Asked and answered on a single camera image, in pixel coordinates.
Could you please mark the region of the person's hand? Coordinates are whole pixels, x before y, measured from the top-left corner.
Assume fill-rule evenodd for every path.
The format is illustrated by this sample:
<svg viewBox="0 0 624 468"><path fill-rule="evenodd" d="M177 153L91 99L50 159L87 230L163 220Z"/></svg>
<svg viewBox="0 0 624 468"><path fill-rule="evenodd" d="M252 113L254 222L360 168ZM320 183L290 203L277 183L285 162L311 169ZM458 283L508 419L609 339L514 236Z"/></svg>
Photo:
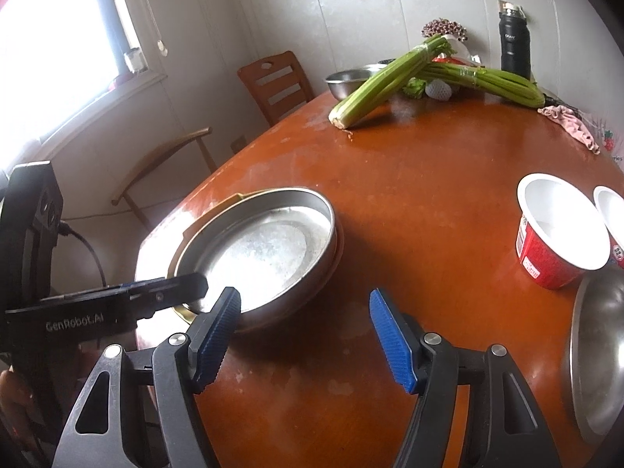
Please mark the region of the person's hand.
<svg viewBox="0 0 624 468"><path fill-rule="evenodd" d="M1 372L1 411L16 428L28 426L33 394L24 380L11 369Z"/></svg>

